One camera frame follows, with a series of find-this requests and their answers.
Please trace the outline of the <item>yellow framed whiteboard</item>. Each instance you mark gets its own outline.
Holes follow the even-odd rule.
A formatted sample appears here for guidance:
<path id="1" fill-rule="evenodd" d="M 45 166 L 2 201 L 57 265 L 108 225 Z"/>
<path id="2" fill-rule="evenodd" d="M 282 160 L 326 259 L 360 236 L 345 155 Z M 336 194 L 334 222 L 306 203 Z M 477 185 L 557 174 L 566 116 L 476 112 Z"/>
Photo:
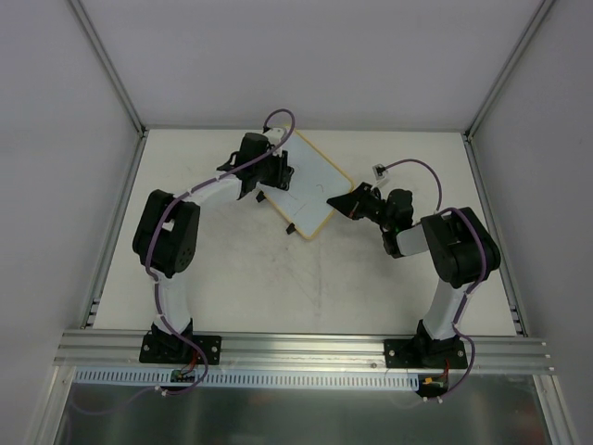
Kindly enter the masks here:
<path id="1" fill-rule="evenodd" d="M 261 184 L 267 200 L 296 232 L 311 240 L 334 214 L 326 200 L 354 189 L 352 179 L 299 131 L 294 131 L 281 148 L 295 171 L 287 191 Z"/>

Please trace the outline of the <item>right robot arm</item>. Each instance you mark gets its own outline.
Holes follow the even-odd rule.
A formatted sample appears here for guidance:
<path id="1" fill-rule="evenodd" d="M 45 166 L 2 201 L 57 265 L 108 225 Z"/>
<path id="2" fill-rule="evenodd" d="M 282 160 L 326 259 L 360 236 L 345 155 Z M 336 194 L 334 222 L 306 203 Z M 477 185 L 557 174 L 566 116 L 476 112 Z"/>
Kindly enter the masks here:
<path id="1" fill-rule="evenodd" d="M 330 197 L 327 204 L 350 220 L 376 223 L 385 252 L 394 259 L 428 252 L 438 276 L 431 306 L 407 340 L 384 341 L 389 369 L 467 369 L 467 340 L 459 324 L 473 291 L 501 263 L 497 244 L 470 208 L 446 209 L 412 222 L 412 193 L 394 189 L 383 198 L 377 188 L 360 184 Z"/>

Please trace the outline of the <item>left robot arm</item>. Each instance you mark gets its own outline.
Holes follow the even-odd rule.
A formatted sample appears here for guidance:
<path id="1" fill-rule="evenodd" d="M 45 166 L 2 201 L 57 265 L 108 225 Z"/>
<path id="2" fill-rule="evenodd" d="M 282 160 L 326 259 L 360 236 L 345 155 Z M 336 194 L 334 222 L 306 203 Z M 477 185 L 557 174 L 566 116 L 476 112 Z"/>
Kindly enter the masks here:
<path id="1" fill-rule="evenodd" d="M 283 149 L 290 135 L 269 127 L 246 133 L 213 178 L 178 195 L 156 189 L 148 196 L 132 251 L 153 281 L 157 315 L 143 338 L 140 362 L 203 363 L 208 357 L 196 348 L 183 276 L 196 254 L 201 211 L 239 200 L 259 185 L 286 191 L 294 172 Z"/>

